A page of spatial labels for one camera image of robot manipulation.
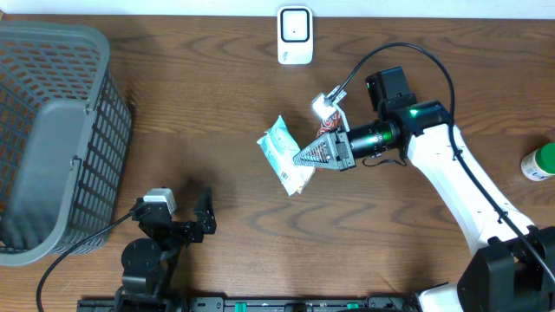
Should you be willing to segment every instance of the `small robot arm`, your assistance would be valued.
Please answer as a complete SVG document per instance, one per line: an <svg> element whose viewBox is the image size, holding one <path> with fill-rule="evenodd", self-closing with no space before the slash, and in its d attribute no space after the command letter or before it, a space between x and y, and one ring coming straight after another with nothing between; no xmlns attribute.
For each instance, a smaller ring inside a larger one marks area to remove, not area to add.
<svg viewBox="0 0 555 312"><path fill-rule="evenodd" d="M520 238L486 200L454 157L448 133L449 112L438 101L418 102L401 67L366 79L378 120L323 134L293 158L298 166L348 170L361 158L398 149L428 178L467 240L473 260L457 285L445 284L418 295L424 312L544 311L555 308L553 284ZM321 118L333 114L319 95L313 107ZM454 142L474 177L507 218L526 235L549 268L555 269L555 228L538 230L489 179L454 126Z"/></svg>
<svg viewBox="0 0 555 312"><path fill-rule="evenodd" d="M123 286L107 311L188 311L188 302L169 288L181 250L202 243L205 234L214 234L216 219L212 191L206 188L194 208L197 221L173 221L176 209L172 190L156 188L137 198L131 209L133 221L148 238L131 242L121 254ZM93 302L92 311L99 307Z"/></svg>

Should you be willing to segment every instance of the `bottle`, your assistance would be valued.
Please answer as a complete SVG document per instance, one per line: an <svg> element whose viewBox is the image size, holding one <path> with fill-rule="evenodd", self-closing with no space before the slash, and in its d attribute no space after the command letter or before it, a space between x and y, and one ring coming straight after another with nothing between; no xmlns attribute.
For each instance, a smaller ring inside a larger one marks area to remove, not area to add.
<svg viewBox="0 0 555 312"><path fill-rule="evenodd" d="M532 181L543 181L555 176L555 143L549 143L522 159L522 173Z"/></svg>

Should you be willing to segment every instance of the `plastic package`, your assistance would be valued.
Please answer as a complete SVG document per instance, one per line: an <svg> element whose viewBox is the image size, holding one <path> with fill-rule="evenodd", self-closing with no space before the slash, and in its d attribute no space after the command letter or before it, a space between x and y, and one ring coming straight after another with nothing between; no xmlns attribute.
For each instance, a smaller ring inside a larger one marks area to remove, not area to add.
<svg viewBox="0 0 555 312"><path fill-rule="evenodd" d="M287 194L299 194L314 174L314 167L295 166L293 156L301 151L297 142L291 137L284 119L279 116L276 123L266 131L266 135L257 141L262 152L270 162Z"/></svg>

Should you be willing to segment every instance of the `green connector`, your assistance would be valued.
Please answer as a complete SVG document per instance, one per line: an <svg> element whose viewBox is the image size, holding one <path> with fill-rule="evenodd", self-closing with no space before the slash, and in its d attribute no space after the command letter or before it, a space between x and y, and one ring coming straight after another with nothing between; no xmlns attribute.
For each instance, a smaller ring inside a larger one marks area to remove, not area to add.
<svg viewBox="0 0 555 312"><path fill-rule="evenodd" d="M246 303L235 303L235 312L246 312Z"/></svg>

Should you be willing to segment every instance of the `green bottle cap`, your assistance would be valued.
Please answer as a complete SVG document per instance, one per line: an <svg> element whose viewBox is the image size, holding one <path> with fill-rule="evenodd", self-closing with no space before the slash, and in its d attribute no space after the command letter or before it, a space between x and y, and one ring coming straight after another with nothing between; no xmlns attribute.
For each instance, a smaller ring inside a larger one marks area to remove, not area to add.
<svg viewBox="0 0 555 312"><path fill-rule="evenodd" d="M555 174L555 143L549 143L536 152L536 162L541 170Z"/></svg>

